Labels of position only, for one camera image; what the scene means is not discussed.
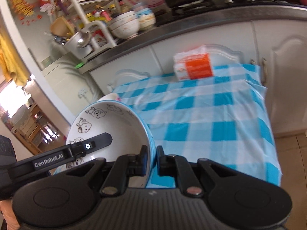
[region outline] plastic container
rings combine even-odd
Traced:
[[[81,40],[80,33],[76,33],[70,38],[69,41],[66,42],[66,44],[63,45],[63,47],[81,60],[92,52],[92,47],[88,45],[84,48],[78,48],[77,44],[79,40]]]

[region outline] stove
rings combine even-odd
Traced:
[[[170,12],[157,16],[156,26],[159,27],[186,17],[229,7],[268,4],[285,5],[288,4],[288,2],[283,0],[200,0],[179,7],[174,7]]]

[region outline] white cabinet door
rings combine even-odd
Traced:
[[[106,95],[119,85],[161,75],[163,71],[149,46],[111,61],[90,74]]]
[[[162,66],[163,72],[173,73],[173,57],[176,53],[186,52],[203,44],[221,45],[232,51],[240,51],[243,53],[241,58],[243,63],[249,63],[251,59],[257,62],[251,22],[227,24],[186,33],[157,42],[152,47]],[[231,58],[227,62],[221,62],[218,55],[219,53],[210,55],[214,66],[236,63]]]
[[[78,62],[68,53],[42,71],[56,95],[75,116],[102,96],[92,77],[75,69]]]
[[[307,128],[307,22],[255,21],[259,60],[267,61],[266,105],[273,132]]]

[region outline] screw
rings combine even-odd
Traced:
[[[101,192],[107,195],[114,195],[117,193],[117,188],[116,187],[105,187],[101,190]]]
[[[187,193],[192,194],[192,195],[199,195],[202,193],[202,189],[199,187],[188,187],[187,188]]]

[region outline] person's hand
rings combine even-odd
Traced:
[[[20,225],[13,212],[12,200],[8,199],[0,201],[0,210],[2,211],[5,221],[7,222],[7,230],[18,230]]]

